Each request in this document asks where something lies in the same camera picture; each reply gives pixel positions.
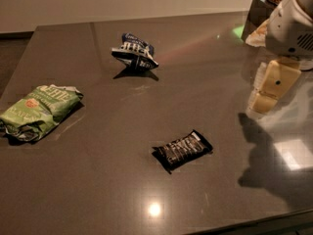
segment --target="green chip bag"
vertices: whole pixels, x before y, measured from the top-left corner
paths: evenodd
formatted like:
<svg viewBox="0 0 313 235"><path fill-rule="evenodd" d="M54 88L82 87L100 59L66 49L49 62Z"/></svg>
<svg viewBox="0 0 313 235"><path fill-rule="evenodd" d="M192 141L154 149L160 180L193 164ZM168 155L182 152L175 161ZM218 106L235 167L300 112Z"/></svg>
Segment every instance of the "green chip bag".
<svg viewBox="0 0 313 235"><path fill-rule="evenodd" d="M0 116L0 128L20 141L38 141L82 98L75 87L39 86Z"/></svg>

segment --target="floor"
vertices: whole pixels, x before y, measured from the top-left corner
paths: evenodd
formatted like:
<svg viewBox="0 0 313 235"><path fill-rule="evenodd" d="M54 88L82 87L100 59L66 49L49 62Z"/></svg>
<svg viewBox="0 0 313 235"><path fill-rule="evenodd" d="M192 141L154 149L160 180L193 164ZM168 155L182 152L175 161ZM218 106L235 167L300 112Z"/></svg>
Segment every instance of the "floor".
<svg viewBox="0 0 313 235"><path fill-rule="evenodd" d="M1 38L0 36L0 97L7 86L30 38Z"/></svg>

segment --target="gray tabletop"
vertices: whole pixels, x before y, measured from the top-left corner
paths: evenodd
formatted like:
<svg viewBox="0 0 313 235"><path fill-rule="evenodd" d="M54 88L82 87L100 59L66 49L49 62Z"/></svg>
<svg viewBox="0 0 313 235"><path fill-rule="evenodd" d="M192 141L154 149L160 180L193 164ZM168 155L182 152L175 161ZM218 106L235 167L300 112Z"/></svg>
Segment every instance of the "gray tabletop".
<svg viewBox="0 0 313 235"><path fill-rule="evenodd" d="M272 55L234 33L246 13L40 26L0 101L76 86L82 107L35 144L0 138L0 234L186 234L313 207L309 72L269 117L243 114ZM131 32L159 68L111 56ZM200 132L213 154L168 174L152 147ZM159 204L160 213L149 213Z"/></svg>

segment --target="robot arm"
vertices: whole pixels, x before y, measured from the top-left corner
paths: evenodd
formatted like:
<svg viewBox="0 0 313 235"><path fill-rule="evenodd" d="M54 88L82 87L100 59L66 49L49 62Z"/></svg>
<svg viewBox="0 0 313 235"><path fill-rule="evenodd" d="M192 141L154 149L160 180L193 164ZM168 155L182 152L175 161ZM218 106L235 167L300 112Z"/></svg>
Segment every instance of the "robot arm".
<svg viewBox="0 0 313 235"><path fill-rule="evenodd" d="M262 118L300 77L301 60L313 59L313 0L282 0L266 22L265 47L279 56L259 68L246 113Z"/></svg>

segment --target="white wall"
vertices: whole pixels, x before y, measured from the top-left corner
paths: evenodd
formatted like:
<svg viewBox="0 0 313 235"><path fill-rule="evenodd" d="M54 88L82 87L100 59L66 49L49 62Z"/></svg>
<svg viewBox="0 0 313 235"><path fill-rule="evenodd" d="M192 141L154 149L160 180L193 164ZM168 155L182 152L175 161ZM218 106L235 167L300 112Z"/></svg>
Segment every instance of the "white wall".
<svg viewBox="0 0 313 235"><path fill-rule="evenodd" d="M248 10L251 0L0 0L0 33L70 24Z"/></svg>

